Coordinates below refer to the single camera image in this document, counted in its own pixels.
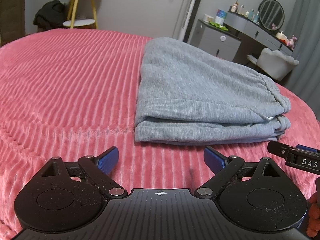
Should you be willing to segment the person right hand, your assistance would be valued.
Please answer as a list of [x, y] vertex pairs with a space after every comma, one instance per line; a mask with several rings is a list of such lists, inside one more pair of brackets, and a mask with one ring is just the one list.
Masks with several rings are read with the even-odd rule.
[[309, 199], [309, 203], [311, 204], [309, 209], [309, 222], [306, 233], [309, 237], [316, 237], [320, 231], [320, 210], [317, 204], [317, 193], [314, 193]]

